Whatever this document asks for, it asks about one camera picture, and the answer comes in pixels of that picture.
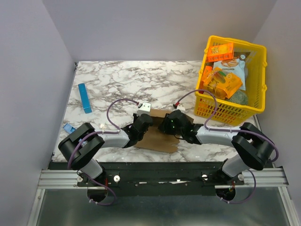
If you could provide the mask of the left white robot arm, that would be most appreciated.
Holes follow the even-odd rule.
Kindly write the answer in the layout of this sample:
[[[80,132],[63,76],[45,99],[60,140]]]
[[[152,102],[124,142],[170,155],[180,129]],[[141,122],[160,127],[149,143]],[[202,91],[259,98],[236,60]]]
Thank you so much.
[[[92,179],[104,174],[104,169],[94,159],[101,148],[128,148],[143,139],[148,128],[153,125],[152,118],[142,114],[134,122],[116,131],[95,131],[90,123],[84,123],[62,140],[58,149],[68,161],[68,168],[80,170]]]

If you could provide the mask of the brown cardboard box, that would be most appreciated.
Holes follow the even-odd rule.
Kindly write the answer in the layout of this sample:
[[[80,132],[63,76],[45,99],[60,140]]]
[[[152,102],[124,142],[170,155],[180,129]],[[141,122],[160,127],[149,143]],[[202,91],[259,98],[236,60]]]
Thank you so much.
[[[153,126],[148,128],[143,139],[138,141],[135,147],[163,153],[175,153],[178,150],[177,145],[180,143],[180,140],[175,138],[173,135],[164,134],[158,129],[167,113],[171,112],[151,109],[150,116],[153,119]]]

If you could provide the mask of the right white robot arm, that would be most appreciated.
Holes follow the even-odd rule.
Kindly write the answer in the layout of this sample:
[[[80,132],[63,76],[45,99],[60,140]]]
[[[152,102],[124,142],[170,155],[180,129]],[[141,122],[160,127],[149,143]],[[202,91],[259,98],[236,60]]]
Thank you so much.
[[[253,124],[245,122],[240,127],[219,128],[195,124],[180,110],[167,113],[158,129],[168,135],[181,136],[190,144],[218,144],[233,147],[237,154],[224,160],[210,180],[229,181],[245,170],[263,170],[274,148],[271,142]]]

